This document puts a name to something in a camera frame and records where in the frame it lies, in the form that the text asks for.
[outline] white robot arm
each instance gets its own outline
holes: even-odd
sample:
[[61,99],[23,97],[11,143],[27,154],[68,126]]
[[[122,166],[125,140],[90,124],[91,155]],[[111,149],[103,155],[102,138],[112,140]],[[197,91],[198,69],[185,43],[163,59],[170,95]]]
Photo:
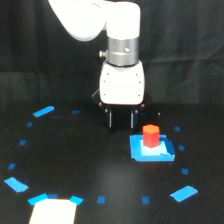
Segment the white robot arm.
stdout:
[[106,57],[99,82],[101,102],[105,105],[131,105],[135,108],[141,105],[145,79],[138,57],[139,6],[131,2],[104,0],[48,1],[73,38],[90,41],[101,31],[107,32],[108,50],[100,52],[101,57]]

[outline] blue square pad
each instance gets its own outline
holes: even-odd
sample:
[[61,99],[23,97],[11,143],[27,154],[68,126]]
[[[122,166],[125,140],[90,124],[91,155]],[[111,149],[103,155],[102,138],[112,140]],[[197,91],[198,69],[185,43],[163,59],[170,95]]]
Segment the blue square pad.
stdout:
[[158,155],[143,155],[141,148],[141,141],[143,140],[142,135],[133,135],[130,136],[130,145],[131,145],[131,158],[134,158],[138,162],[173,162],[175,158],[175,151],[171,141],[169,141],[165,135],[160,135],[160,142],[165,143],[167,150],[166,154]]

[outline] blue tape marker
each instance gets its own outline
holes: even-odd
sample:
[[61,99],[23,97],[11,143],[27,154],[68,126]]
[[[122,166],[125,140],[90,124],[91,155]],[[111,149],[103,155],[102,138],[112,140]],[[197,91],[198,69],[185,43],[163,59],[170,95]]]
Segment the blue tape marker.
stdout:
[[47,196],[49,199],[57,199],[58,198],[57,194],[48,194]]
[[82,198],[78,198],[78,197],[75,197],[75,196],[72,196],[70,198],[70,201],[77,204],[77,205],[80,205],[82,202],[83,202],[83,199]]
[[180,131],[180,128],[179,127],[175,127],[175,131]]
[[16,164],[14,164],[14,163],[11,163],[11,164],[9,165],[8,169],[9,169],[9,170],[12,170],[12,169],[14,169],[15,165],[16,165]]
[[182,174],[188,175],[188,169],[182,169]]
[[31,198],[28,200],[28,202],[31,204],[31,205],[35,205],[37,202],[39,201],[43,201],[45,199],[48,199],[47,195],[46,194],[41,194],[39,196],[36,196],[34,198]]
[[106,199],[103,196],[99,196],[97,199],[98,204],[105,204],[105,201],[106,201]]
[[44,114],[47,114],[47,113],[49,113],[49,112],[51,112],[51,111],[53,111],[53,110],[54,110],[54,107],[49,106],[49,107],[46,107],[46,108],[44,108],[44,109],[42,109],[42,110],[39,110],[39,111],[33,113],[33,115],[34,115],[35,117],[40,117],[40,116],[42,116],[42,115],[44,115]]
[[33,126],[33,123],[32,122],[28,122],[27,123],[27,127],[32,127]]
[[73,114],[79,114],[79,110],[73,110],[72,113]]
[[179,149],[180,149],[181,151],[184,151],[184,146],[179,145]]
[[141,113],[141,115],[142,115],[142,116],[145,116],[145,117],[148,116],[147,113]]
[[14,177],[11,177],[4,181],[6,184],[8,184],[14,191],[17,193],[25,191],[27,187],[25,184],[20,183],[18,180],[16,180]]
[[19,142],[19,145],[25,145],[26,144],[26,140],[21,140],[20,142]]
[[149,197],[143,197],[142,204],[149,204]]
[[186,187],[174,192],[170,196],[173,197],[176,201],[181,202],[196,193],[198,193],[198,191],[196,189],[194,189],[193,187],[190,187],[190,186],[186,186]]

